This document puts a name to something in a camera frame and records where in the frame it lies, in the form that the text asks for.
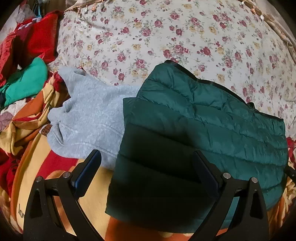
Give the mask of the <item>dark green quilted puffer jacket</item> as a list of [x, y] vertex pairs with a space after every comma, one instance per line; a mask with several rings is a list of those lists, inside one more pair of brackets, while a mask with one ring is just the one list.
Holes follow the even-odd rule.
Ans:
[[258, 179], [267, 208], [281, 198], [288, 161], [285, 124], [224, 86], [173, 61], [157, 65], [123, 100], [125, 133], [106, 213], [162, 232], [193, 233], [217, 189], [195, 151], [233, 178]]

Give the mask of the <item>yellow red love blanket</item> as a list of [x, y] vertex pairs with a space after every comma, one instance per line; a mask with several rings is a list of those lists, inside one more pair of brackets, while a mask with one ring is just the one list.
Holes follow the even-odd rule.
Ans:
[[[9, 206], [11, 222], [16, 227], [23, 227], [25, 205], [34, 177], [42, 176], [52, 179], [59, 177], [65, 171], [72, 170], [79, 163], [74, 137], [81, 137], [82, 128], [86, 128], [89, 134], [93, 134], [90, 125], [94, 123], [94, 118], [87, 118], [78, 125], [70, 124], [70, 113], [76, 116], [82, 114], [81, 109], [74, 108], [75, 104], [80, 103], [83, 108], [86, 108], [90, 102], [94, 102], [97, 109], [101, 109], [107, 103], [122, 104], [125, 97], [132, 97], [139, 93], [141, 96], [147, 95], [154, 113], [160, 109], [173, 110], [182, 119], [195, 120], [193, 102], [188, 97], [194, 94], [197, 82], [176, 68], [169, 66], [156, 68], [140, 87], [109, 86], [92, 78], [85, 71], [73, 68], [63, 68], [56, 79], [74, 89], [74, 100], [64, 103], [62, 109], [54, 111], [51, 116], [60, 128], [59, 131], [52, 133], [54, 142], [60, 148], [66, 148], [70, 157], [66, 158], [57, 154], [57, 149], [48, 143], [44, 129], [39, 130], [28, 146], [19, 152], [17, 160], [7, 160], [5, 154], [1, 155], [2, 166], [10, 164], [15, 166], [15, 171], [8, 173], [6, 183], [11, 185]], [[107, 187], [123, 135], [121, 130], [123, 116], [123, 107], [120, 106], [112, 117], [113, 120], [118, 121], [118, 124], [114, 126], [117, 140], [111, 141], [108, 147], [112, 160], [103, 161], [103, 167], [96, 174], [86, 196], [82, 198], [81, 205], [84, 211], [107, 240], [188, 240], [189, 235], [185, 233], [171, 234], [148, 230], [116, 220], [105, 213]]]

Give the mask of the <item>small red cloth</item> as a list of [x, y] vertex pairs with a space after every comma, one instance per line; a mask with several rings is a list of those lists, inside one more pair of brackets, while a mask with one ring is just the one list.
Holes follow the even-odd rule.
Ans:
[[287, 137], [287, 146], [288, 146], [288, 156], [290, 160], [294, 163], [295, 162], [295, 156], [294, 156], [294, 150], [296, 147], [295, 140], [293, 140], [291, 137]]

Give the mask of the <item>light grey fleece sweatshirt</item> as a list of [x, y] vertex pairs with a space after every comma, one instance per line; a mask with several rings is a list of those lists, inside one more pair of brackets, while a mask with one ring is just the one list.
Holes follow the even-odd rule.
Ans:
[[140, 87], [107, 85], [78, 68], [62, 67], [58, 74], [70, 98], [48, 114], [52, 127], [47, 141], [51, 150], [77, 159], [99, 150], [102, 166], [113, 170], [125, 132], [123, 99], [135, 97]]

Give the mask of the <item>bright green garment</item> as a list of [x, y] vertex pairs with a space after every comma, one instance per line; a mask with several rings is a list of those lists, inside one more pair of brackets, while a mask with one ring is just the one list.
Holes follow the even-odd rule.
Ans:
[[1, 109], [18, 100], [36, 96], [47, 78], [46, 64], [36, 57], [29, 66], [13, 73], [1, 87]]

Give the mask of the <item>floral white quilt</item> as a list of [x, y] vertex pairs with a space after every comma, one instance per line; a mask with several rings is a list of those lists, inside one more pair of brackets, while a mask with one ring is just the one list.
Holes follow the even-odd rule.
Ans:
[[110, 85], [140, 85], [175, 61], [282, 118], [295, 137], [295, 54], [289, 39], [245, 1], [93, 1], [60, 23], [58, 57]]

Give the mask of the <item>red garment pile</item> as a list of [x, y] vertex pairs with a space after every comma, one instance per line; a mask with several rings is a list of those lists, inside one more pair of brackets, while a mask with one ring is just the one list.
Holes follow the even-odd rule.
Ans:
[[25, 68], [34, 58], [46, 64], [57, 57], [58, 30], [63, 12], [56, 10], [41, 20], [25, 20], [1, 42], [1, 86], [16, 72], [18, 66]]

